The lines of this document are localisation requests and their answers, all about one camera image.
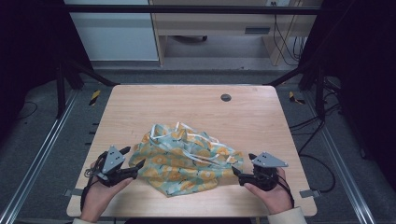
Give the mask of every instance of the wooden table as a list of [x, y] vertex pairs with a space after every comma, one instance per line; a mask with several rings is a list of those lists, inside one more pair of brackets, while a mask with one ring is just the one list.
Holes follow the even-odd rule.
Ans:
[[[220, 96], [230, 94], [224, 102]], [[243, 151], [244, 173], [253, 168], [248, 153], [267, 151], [286, 161], [286, 178], [296, 206], [306, 216], [317, 208], [312, 197], [301, 198], [309, 189], [303, 167], [290, 135], [276, 90], [250, 85], [120, 85], [113, 89], [93, 139], [76, 188], [88, 179], [84, 172], [111, 145], [117, 149], [138, 144], [155, 123], [184, 122], [205, 131], [221, 143]], [[127, 161], [133, 152], [126, 154]], [[78, 217], [80, 197], [72, 196], [67, 214]], [[111, 202], [104, 217], [263, 217], [264, 204], [240, 187], [237, 178], [222, 178], [212, 190], [167, 198], [137, 178]]]

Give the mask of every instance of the sleeve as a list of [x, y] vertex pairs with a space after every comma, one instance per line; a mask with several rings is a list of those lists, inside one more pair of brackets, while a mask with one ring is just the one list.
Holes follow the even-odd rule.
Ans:
[[268, 221], [271, 224], [306, 224], [301, 207], [292, 208], [288, 211], [268, 216]]
[[87, 221], [83, 221], [81, 219], [75, 218], [73, 220], [73, 224], [95, 224], [95, 223], [91, 223], [91, 222], [87, 222]]

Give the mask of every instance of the floral cloth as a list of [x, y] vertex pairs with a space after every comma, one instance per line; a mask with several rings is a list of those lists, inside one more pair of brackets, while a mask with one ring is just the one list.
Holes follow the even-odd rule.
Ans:
[[131, 167], [146, 159], [139, 170], [152, 187], [167, 197], [213, 189], [219, 177], [231, 177], [232, 166], [242, 170], [242, 153], [183, 123], [155, 124], [134, 147]]

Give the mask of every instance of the cable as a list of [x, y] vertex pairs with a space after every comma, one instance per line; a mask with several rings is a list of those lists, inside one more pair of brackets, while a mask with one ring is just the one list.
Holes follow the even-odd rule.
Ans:
[[323, 161], [320, 161], [319, 159], [317, 159], [317, 158], [315, 158], [313, 156], [310, 156], [310, 155], [300, 154], [300, 157], [306, 157], [306, 158], [309, 158], [311, 160], [319, 162], [321, 165], [323, 165], [329, 171], [330, 175], [332, 176], [332, 185], [328, 189], [314, 189], [314, 188], [311, 188], [311, 189], [318, 190], [320, 193], [328, 193], [328, 192], [332, 191], [335, 188], [335, 174], [330, 169], [330, 167], [328, 165], [326, 165]]
[[291, 194], [291, 190], [290, 190], [290, 187], [289, 187], [288, 182], [287, 182], [286, 179], [283, 178], [282, 176], [280, 176], [280, 175], [278, 175], [278, 174], [276, 174], [276, 175], [277, 175], [278, 178], [281, 178], [281, 179], [283, 180], [283, 182], [285, 182], [285, 184], [282, 184], [282, 183], [280, 183], [279, 179], [276, 181], [276, 183], [277, 183], [280, 187], [282, 187], [282, 189], [284, 189], [284, 190], [289, 194], [290, 202], [291, 202], [291, 207], [294, 207], [294, 198], [293, 198], [293, 195]]
[[275, 46], [276, 46], [277, 50], [279, 50], [279, 53], [280, 53], [280, 55], [282, 56], [282, 59], [283, 59], [283, 61], [285, 62], [285, 64], [297, 66], [298, 64], [295, 64], [295, 63], [288, 63], [288, 62], [286, 61], [286, 58], [285, 58], [285, 56], [283, 55], [282, 50], [280, 49], [279, 45], [276, 43], [275, 32], [278, 31], [279, 34], [280, 34], [280, 37], [282, 38], [282, 40], [283, 40], [283, 42], [284, 42], [284, 44], [285, 44], [285, 46], [286, 46], [286, 49], [288, 50], [288, 52], [289, 52], [289, 54], [290, 54], [289, 48], [288, 48], [288, 46], [287, 46], [287, 44], [286, 44], [286, 41], [285, 41], [285, 39], [283, 38], [283, 35], [280, 33], [280, 31], [279, 31], [279, 29], [278, 29], [278, 27], [277, 27], [276, 14], [274, 15], [274, 18], [275, 18], [275, 24], [274, 24], [275, 30], [274, 30], [274, 34], [273, 34], [273, 39], [274, 39]]
[[[272, 3], [271, 3], [271, 6], [272, 6], [272, 7], [276, 7], [276, 2], [272, 2]], [[274, 32], [273, 32], [273, 39], [274, 39], [274, 43], [275, 43], [275, 45], [276, 45], [276, 48], [279, 50], [279, 53], [280, 53], [280, 55], [282, 56], [282, 59], [283, 59], [283, 61], [285, 62], [285, 64], [287, 64], [287, 65], [295, 65], [295, 66], [298, 65], [298, 64], [288, 63], [288, 62], [286, 61], [286, 58], [285, 58], [285, 56], [283, 55], [282, 50], [280, 49], [279, 45], [278, 45], [277, 42], [276, 42], [276, 36], [275, 36], [276, 31], [279, 33], [279, 35], [280, 35], [280, 37], [281, 37], [281, 39], [282, 39], [282, 42], [283, 42], [283, 44], [284, 44], [286, 50], [287, 50], [288, 53], [289, 53], [289, 56], [290, 56], [295, 62], [299, 62], [299, 60], [296, 59], [295, 57], [293, 57], [293, 55], [290, 53], [290, 50], [289, 50], [289, 48], [288, 48], [288, 44], [287, 44], [287, 42], [286, 42], [286, 39], [283, 37], [282, 33], [281, 33], [280, 30], [279, 30], [279, 27], [277, 26], [276, 14], [274, 14], [274, 20], [275, 20], [275, 23], [274, 23], [274, 29], [275, 29], [275, 30], [274, 30]]]
[[304, 150], [304, 148], [306, 147], [306, 145], [308, 145], [309, 142], [311, 142], [311, 140], [314, 138], [314, 136], [320, 131], [321, 128], [323, 128], [324, 126], [324, 120], [322, 120], [319, 124], [319, 126], [315, 129], [315, 131], [312, 133], [312, 135], [308, 138], [308, 140], [304, 143], [304, 145], [300, 148], [300, 150], [298, 151], [298, 154], [300, 155], [301, 152]]
[[37, 111], [37, 109], [38, 109], [38, 105], [37, 105], [36, 103], [34, 103], [34, 102], [27, 101], [27, 102], [25, 102], [25, 103], [26, 103], [26, 104], [32, 104], [32, 105], [34, 105], [34, 106], [35, 106], [35, 109], [34, 109], [33, 112], [31, 112], [30, 114], [28, 114], [28, 115], [26, 115], [26, 116], [23, 116], [23, 117], [19, 117], [19, 118], [17, 118], [17, 119], [26, 119], [26, 118], [32, 116], [32, 115]]

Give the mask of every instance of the human hand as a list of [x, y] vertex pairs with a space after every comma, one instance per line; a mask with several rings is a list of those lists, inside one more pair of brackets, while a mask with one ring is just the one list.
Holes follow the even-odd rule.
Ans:
[[[277, 168], [278, 175], [286, 180], [285, 171], [282, 168]], [[270, 215], [285, 212], [292, 208], [289, 194], [279, 185], [270, 191], [264, 191], [256, 186], [246, 183], [246, 189], [259, 197], [267, 206]]]
[[95, 176], [92, 180], [92, 185], [85, 197], [84, 207], [81, 211], [79, 219], [88, 222], [97, 222], [99, 217], [105, 212], [108, 204], [113, 197], [120, 191], [125, 189], [132, 182], [132, 178], [122, 180], [115, 186], [107, 187], [98, 181]]

